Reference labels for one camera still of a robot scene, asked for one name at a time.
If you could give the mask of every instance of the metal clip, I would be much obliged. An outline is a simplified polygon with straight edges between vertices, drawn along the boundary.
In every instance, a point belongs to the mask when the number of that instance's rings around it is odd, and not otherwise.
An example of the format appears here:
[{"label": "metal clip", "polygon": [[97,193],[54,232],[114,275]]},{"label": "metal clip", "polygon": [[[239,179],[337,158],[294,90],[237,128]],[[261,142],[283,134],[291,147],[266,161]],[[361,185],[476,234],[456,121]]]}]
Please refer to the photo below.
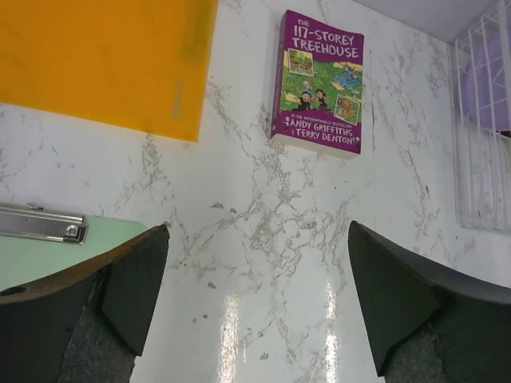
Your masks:
[{"label": "metal clip", "polygon": [[0,235],[82,245],[87,228],[83,215],[0,204]]}]

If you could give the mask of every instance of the purple object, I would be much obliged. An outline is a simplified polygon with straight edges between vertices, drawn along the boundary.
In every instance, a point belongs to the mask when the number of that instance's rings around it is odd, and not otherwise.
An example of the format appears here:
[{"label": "purple object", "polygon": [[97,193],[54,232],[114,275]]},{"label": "purple object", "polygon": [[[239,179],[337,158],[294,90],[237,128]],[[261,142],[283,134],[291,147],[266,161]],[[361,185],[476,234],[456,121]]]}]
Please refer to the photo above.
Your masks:
[{"label": "purple object", "polygon": [[[285,13],[280,27],[273,140],[342,158],[360,154],[363,44],[362,34],[291,10]],[[353,78],[352,83],[341,85],[338,77],[343,75]]]},{"label": "purple object", "polygon": [[[508,36],[511,41],[511,27],[508,28]],[[486,51],[483,45],[474,54],[474,60],[470,60],[465,76],[461,79],[463,113],[466,114],[473,123],[480,123],[482,128],[493,130],[493,111],[491,107],[491,96],[493,95],[496,130],[509,131],[510,123],[508,104],[506,101],[507,95],[505,91],[501,35],[496,34],[486,43],[488,46],[491,82],[488,78],[488,63],[486,61]],[[477,109],[479,109],[479,118],[477,118]]]}]

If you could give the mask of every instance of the marble surface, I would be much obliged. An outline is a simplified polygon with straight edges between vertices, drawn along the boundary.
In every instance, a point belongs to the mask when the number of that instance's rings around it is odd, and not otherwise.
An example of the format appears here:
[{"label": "marble surface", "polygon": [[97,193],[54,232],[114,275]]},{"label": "marble surface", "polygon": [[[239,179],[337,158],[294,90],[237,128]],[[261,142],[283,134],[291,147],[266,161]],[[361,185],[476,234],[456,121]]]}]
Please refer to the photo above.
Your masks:
[{"label": "marble surface", "polygon": [[[278,24],[366,35],[362,155],[268,141]],[[170,252],[132,382],[364,382],[352,219],[511,286],[509,236],[454,213],[447,46],[351,0],[221,0],[199,144],[0,105],[0,200],[148,226]]]}]

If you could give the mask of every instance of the book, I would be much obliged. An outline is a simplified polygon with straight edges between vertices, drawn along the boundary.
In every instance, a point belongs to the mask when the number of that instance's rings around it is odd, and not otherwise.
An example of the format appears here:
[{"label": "book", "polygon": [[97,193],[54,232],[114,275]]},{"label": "book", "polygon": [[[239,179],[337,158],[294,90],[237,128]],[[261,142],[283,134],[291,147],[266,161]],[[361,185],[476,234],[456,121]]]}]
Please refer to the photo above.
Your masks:
[{"label": "book", "polygon": [[360,154],[363,44],[362,34],[284,14],[272,140],[344,159]]}]

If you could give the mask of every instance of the orange sheet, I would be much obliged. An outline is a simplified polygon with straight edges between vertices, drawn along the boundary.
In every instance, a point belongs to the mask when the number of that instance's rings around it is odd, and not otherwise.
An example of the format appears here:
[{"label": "orange sheet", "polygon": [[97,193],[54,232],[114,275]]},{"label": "orange sheet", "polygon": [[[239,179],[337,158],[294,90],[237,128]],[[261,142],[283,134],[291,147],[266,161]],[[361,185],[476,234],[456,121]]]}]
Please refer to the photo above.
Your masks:
[{"label": "orange sheet", "polygon": [[0,101],[197,141],[217,0],[2,0]]}]

